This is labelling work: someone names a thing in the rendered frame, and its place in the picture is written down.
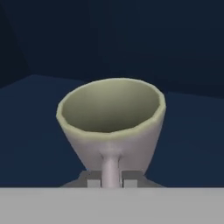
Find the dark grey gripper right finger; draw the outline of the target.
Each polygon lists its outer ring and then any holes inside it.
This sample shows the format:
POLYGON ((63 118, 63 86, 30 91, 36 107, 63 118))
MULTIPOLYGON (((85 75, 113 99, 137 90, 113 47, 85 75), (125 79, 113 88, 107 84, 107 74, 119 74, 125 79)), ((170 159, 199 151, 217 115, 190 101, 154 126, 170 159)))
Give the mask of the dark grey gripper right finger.
POLYGON ((122 171, 122 188, 150 188, 161 187, 160 184, 147 179, 142 171, 122 171))

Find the pale beige mug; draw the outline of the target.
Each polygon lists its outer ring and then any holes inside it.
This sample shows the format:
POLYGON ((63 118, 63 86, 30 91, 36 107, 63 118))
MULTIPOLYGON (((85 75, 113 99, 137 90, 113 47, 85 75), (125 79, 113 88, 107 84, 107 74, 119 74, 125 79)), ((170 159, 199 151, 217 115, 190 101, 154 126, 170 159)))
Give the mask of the pale beige mug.
POLYGON ((147 171, 165 118, 164 94, 142 80, 110 78, 77 87, 59 103, 57 121, 101 186, 117 188, 124 172, 147 171))

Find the dark blue cabinet interior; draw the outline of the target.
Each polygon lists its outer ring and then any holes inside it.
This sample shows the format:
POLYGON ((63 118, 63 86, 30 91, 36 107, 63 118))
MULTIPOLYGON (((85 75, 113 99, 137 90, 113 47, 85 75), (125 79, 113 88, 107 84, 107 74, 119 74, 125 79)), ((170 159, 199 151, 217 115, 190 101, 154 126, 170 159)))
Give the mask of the dark blue cabinet interior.
POLYGON ((224 186, 224 0, 0 0, 34 74, 130 77, 160 88, 149 176, 224 186))

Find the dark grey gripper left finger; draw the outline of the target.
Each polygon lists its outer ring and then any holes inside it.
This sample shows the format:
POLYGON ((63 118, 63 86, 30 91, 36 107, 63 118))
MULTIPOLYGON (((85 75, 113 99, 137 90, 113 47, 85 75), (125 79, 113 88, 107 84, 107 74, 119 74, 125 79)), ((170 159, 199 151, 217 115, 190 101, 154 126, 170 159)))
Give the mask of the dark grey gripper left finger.
POLYGON ((77 179, 64 184, 64 187, 69 188, 100 188, 101 186, 101 171, 82 171, 77 179))

